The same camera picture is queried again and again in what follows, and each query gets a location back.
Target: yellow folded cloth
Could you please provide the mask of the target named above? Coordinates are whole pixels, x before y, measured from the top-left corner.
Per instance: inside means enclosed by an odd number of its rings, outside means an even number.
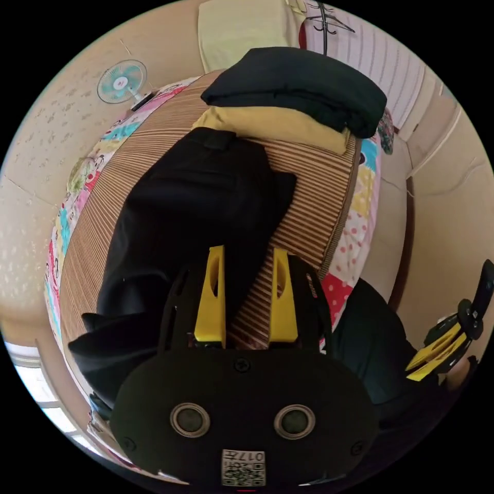
[[[278,107],[209,107],[195,127],[230,130],[239,137],[284,140],[344,154],[350,131],[337,132],[298,110]]]

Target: window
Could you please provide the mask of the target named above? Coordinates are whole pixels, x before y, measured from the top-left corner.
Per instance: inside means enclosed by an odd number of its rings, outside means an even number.
[[[28,348],[26,351],[22,351],[22,355],[19,355],[19,349],[22,347],[16,347],[15,353],[13,352],[14,349],[12,348],[12,345],[6,345],[6,347],[14,363],[15,370],[19,374],[27,391],[53,424],[66,436],[72,437],[73,440],[84,448],[90,449],[94,453],[103,456],[101,451],[87,440],[82,431],[74,424],[73,420],[71,420],[66,413],[62,402],[58,399],[46,378],[43,364],[37,351],[36,353],[28,351],[30,350]]]

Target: screw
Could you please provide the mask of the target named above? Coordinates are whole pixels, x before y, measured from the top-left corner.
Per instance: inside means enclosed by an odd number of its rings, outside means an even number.
[[[234,368],[238,372],[247,372],[251,368],[251,364],[247,359],[237,359],[234,363]]]
[[[364,449],[364,443],[363,441],[357,441],[350,449],[350,454],[352,456],[358,456],[359,454],[362,453],[362,450]]]
[[[123,447],[128,451],[135,451],[137,449],[135,442],[129,437],[123,438]]]

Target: fan stand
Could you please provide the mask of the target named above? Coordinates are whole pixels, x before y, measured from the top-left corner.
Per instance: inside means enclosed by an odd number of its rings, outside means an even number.
[[[130,107],[130,110],[132,112],[137,111],[139,108],[144,106],[149,100],[153,99],[155,95],[156,95],[156,91],[151,91],[149,93],[146,93],[144,96],[141,96],[139,93],[134,94],[134,98],[137,101]]]

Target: black jacket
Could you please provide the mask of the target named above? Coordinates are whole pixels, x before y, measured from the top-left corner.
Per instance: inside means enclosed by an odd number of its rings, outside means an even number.
[[[226,317],[240,308],[287,211],[296,177],[273,172],[264,147],[199,127],[162,156],[129,193],[117,220],[97,314],[69,343],[110,408],[127,375],[156,352],[168,291],[179,270],[225,246]]]
[[[217,107],[299,110],[366,139],[377,130],[386,95],[358,70],[331,57],[289,47],[253,48],[219,75],[201,98]]]

